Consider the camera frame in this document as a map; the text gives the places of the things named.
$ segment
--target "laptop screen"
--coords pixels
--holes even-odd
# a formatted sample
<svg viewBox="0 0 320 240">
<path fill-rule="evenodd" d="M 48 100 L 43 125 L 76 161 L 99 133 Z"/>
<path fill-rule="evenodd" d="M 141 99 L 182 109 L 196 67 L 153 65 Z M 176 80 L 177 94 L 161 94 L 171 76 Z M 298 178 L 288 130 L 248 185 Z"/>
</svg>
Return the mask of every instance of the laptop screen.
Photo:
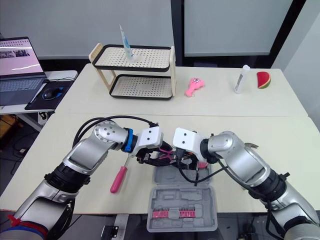
<svg viewBox="0 0 320 240">
<path fill-rule="evenodd" d="M 43 73 L 27 37 L 0 40 L 0 76 Z"/>
</svg>

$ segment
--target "perforated tray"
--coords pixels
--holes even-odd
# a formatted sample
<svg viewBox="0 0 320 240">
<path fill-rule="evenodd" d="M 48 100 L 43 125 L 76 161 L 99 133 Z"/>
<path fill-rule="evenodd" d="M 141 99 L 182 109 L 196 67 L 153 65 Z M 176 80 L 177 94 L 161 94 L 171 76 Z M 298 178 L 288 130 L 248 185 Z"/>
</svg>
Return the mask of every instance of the perforated tray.
<svg viewBox="0 0 320 240">
<path fill-rule="evenodd" d="M 194 171 L 183 170 L 191 179 Z M 199 170 L 199 178 L 211 173 L 210 166 Z M 153 180 L 157 184 L 151 190 L 146 228 L 150 233 L 206 232 L 218 228 L 215 192 L 209 186 L 210 179 L 198 183 L 187 182 L 173 166 L 156 167 Z M 195 217 L 174 216 L 177 210 L 193 209 Z M 154 211 L 168 211 L 168 217 L 154 218 Z"/>
<path fill-rule="evenodd" d="M 93 60 L 92 64 L 101 70 L 166 72 L 170 68 L 170 47 L 165 46 L 131 46 L 138 61 L 127 60 L 123 45 L 109 44 Z"/>
<path fill-rule="evenodd" d="M 171 78 L 120 74 L 109 93 L 115 98 L 169 100 L 172 97 Z"/>
</svg>

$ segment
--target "blue ring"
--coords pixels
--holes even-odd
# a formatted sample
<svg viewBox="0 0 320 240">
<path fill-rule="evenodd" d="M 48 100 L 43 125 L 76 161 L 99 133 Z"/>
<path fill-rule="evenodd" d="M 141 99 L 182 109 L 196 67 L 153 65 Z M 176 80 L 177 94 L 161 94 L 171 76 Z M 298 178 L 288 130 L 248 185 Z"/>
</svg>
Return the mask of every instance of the blue ring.
<svg viewBox="0 0 320 240">
<path fill-rule="evenodd" d="M 132 144 L 133 138 L 134 138 L 134 131 L 131 128 L 129 128 L 129 138 L 128 138 L 128 142 L 124 148 L 125 153 L 131 152 L 131 144 Z"/>
<path fill-rule="evenodd" d="M 22 231 L 27 231 L 27 232 L 32 232 L 32 233 L 35 233 L 35 234 L 38 234 L 43 240 L 45 239 L 45 236 L 39 232 L 38 230 L 36 229 L 33 229 L 33 228 L 30 228 L 30 227 L 26 227 L 26 226 L 14 226 L 14 227 L 10 227 L 3 232 L 7 232 L 7 231 L 14 231 L 14 230 L 22 230 Z"/>
</svg>

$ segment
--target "toolbox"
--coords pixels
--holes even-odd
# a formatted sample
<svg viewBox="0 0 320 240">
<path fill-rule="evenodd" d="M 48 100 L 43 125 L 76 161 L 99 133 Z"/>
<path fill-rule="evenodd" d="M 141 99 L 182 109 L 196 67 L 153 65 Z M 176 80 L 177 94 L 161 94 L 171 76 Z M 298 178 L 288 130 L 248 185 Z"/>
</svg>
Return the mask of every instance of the toolbox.
<svg viewBox="0 0 320 240">
<path fill-rule="evenodd" d="M 196 179 L 195 170 L 182 170 L 189 179 Z M 212 173 L 211 165 L 199 169 L 199 179 Z M 205 232 L 218 228 L 216 198 L 209 183 L 197 186 L 186 181 L 174 166 L 154 168 L 146 228 L 150 233 Z"/>
</svg>

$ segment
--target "screwdriver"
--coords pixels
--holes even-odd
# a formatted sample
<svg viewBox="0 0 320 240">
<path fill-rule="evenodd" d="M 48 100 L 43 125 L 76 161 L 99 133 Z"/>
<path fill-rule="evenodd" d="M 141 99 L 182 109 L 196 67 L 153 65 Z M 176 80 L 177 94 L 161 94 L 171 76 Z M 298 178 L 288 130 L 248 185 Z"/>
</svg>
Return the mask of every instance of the screwdriver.
<svg viewBox="0 0 320 240">
<path fill-rule="evenodd" d="M 111 193 L 115 194 L 116 192 L 118 192 L 118 190 L 121 186 L 121 183 L 126 175 L 126 171 L 128 170 L 127 166 L 128 166 L 130 159 L 131 159 L 131 156 L 128 155 L 128 157 L 125 160 L 124 166 L 120 167 L 120 170 L 117 173 L 117 175 L 115 176 L 115 179 L 114 179 L 112 186 L 110 188 Z"/>
</svg>

